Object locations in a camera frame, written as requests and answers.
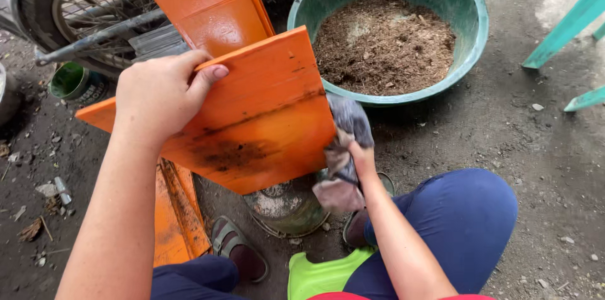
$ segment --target fingernail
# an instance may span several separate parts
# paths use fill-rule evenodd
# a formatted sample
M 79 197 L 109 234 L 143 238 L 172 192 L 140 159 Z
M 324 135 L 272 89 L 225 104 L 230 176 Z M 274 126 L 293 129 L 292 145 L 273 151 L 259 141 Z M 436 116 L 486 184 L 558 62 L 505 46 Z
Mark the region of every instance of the fingernail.
M 216 69 L 214 69 L 212 74 L 214 74 L 216 78 L 221 79 L 227 77 L 227 74 L 229 74 L 229 70 L 225 66 L 217 67 Z

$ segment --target knee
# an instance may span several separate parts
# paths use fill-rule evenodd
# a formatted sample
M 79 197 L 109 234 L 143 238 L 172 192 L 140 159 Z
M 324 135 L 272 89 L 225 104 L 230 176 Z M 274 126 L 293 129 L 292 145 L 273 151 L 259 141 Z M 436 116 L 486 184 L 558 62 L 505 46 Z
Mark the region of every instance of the knee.
M 460 169 L 437 175 L 427 181 L 426 188 L 441 188 L 453 205 L 470 211 L 489 209 L 500 213 L 506 221 L 517 219 L 517 197 L 500 176 L 485 169 Z

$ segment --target foot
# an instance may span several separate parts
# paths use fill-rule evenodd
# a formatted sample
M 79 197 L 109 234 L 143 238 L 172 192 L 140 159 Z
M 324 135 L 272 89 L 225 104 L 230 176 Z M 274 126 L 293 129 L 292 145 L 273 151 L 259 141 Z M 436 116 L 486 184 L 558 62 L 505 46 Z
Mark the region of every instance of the foot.
M 358 211 L 352 218 L 351 223 L 345 229 L 345 242 L 352 245 L 355 248 L 361 248 L 368 245 L 366 238 L 364 237 L 364 227 L 366 221 L 369 220 L 368 211 Z
M 216 242 L 216 237 L 225 230 L 228 230 L 229 232 L 224 237 L 223 242 Z M 226 249 L 229 249 L 229 243 L 232 240 L 235 240 L 233 243 L 236 243 L 236 245 L 231 251 L 226 251 Z M 213 254 L 229 257 L 229 259 L 235 263 L 240 280 L 260 282 L 267 276 L 267 262 L 262 258 L 261 254 L 248 243 L 233 222 L 224 216 L 216 219 L 212 226 L 212 245 L 213 247 L 220 247 L 218 249 L 214 248 Z

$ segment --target concrete floor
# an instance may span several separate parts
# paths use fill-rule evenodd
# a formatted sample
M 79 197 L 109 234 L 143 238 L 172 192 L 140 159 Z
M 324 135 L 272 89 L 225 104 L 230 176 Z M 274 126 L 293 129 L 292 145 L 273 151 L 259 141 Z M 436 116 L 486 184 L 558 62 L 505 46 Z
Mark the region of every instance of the concrete floor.
M 276 30 L 283 31 L 292 0 L 265 1 Z M 486 0 L 489 40 L 478 64 L 463 80 L 423 103 L 368 110 L 377 167 L 392 177 L 398 193 L 412 190 L 436 173 L 460 167 L 493 170 L 513 187 L 519 200 L 517 227 L 483 289 L 499 300 L 605 295 L 601 287 L 605 282 L 605 107 L 571 115 L 562 112 L 571 98 L 605 83 L 604 42 L 595 43 L 584 32 L 540 71 L 520 67 L 574 1 Z M 0 51 L 10 53 L 2 62 L 9 71 L 20 73 L 26 87 L 27 81 L 33 82 L 26 94 L 34 96 L 18 119 L 0 131 L 0 139 L 13 143 L 14 151 L 38 150 L 41 157 L 33 165 L 11 167 L 0 182 L 0 209 L 9 210 L 0 213 L 0 245 L 4 245 L 0 249 L 0 299 L 51 299 L 67 255 L 49 256 L 44 267 L 35 266 L 30 255 L 72 246 L 107 135 L 70 121 L 72 106 L 55 106 L 57 100 L 38 97 L 37 82 L 48 77 L 50 68 L 29 70 L 30 45 L 3 35 Z M 534 111 L 533 103 L 545 109 Z M 53 149 L 51 132 L 67 142 L 61 143 L 56 156 L 48 157 Z M 84 135 L 81 146 L 69 142 L 72 133 Z M 5 167 L 2 160 L 0 171 Z M 50 229 L 58 236 L 55 242 L 43 235 L 32 243 L 18 243 L 19 230 L 43 212 L 43 198 L 33 187 L 55 175 L 72 186 L 76 215 L 49 218 Z M 320 262 L 347 253 L 341 239 L 344 215 L 329 218 L 328 232 L 319 230 L 303 238 L 301 245 L 291 245 L 259 230 L 239 196 L 208 182 L 199 182 L 198 189 L 208 219 L 229 215 L 270 263 L 268 279 L 259 285 L 238 286 L 239 295 L 283 299 L 291 254 L 307 251 L 310 260 Z M 14 222 L 9 215 L 24 204 L 28 211 Z M 562 242 L 562 236 L 575 243 Z M 599 261 L 592 261 L 592 254 Z M 538 284 L 538 279 L 547 281 L 548 287 Z

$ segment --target red shirt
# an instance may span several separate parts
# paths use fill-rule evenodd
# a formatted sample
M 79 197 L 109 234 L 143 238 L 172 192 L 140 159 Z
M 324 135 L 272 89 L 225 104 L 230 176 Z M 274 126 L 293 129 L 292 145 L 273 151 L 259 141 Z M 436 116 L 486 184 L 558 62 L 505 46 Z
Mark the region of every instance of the red shirt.
M 333 293 L 324 293 L 324 294 L 316 295 L 314 297 L 311 297 L 309 300 L 368 300 L 368 299 L 363 296 L 359 296 L 359 295 L 355 295 L 355 294 L 351 294 L 351 293 L 344 293 L 343 291 L 336 291 Z M 489 296 L 483 296 L 483 295 L 457 295 L 457 296 L 446 297 L 441 300 L 494 300 L 494 299 Z

